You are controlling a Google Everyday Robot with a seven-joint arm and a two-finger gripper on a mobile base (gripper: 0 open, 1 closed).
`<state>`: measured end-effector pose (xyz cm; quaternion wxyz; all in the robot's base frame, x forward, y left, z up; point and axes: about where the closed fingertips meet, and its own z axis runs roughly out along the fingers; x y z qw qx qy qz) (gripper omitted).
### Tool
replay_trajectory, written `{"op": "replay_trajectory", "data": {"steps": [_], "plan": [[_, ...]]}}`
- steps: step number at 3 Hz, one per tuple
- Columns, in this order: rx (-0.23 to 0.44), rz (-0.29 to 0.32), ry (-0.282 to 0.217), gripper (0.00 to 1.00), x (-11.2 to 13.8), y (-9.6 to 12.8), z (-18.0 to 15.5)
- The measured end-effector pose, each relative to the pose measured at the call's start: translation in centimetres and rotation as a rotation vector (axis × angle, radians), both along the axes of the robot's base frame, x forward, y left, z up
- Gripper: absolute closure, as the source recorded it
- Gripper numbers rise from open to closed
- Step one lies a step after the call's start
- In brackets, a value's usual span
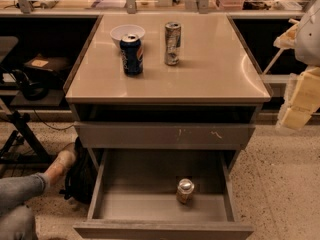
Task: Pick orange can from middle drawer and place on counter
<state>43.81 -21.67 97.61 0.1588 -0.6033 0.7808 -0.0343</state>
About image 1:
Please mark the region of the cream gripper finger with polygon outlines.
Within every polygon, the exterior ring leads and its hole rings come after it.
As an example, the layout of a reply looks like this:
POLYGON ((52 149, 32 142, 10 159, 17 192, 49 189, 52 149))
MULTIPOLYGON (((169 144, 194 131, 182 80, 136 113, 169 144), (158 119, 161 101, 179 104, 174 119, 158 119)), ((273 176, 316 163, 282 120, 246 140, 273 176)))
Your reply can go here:
POLYGON ((294 49, 295 48, 295 38, 298 25, 294 24, 287 31, 278 36, 273 45, 280 49, 294 49))
POLYGON ((307 67, 301 74, 289 75, 276 128, 300 130, 320 108, 320 68, 307 67))

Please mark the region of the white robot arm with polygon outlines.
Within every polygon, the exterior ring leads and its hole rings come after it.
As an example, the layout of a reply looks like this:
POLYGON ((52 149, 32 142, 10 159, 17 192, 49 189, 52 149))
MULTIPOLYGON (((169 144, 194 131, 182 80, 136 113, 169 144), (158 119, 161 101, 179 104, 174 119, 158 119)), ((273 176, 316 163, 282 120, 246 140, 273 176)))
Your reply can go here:
POLYGON ((307 65, 299 75, 291 73, 286 84, 276 129, 292 133, 302 129, 320 108, 320 18, 311 9, 299 22, 274 41, 277 48, 293 49, 295 58, 307 65))

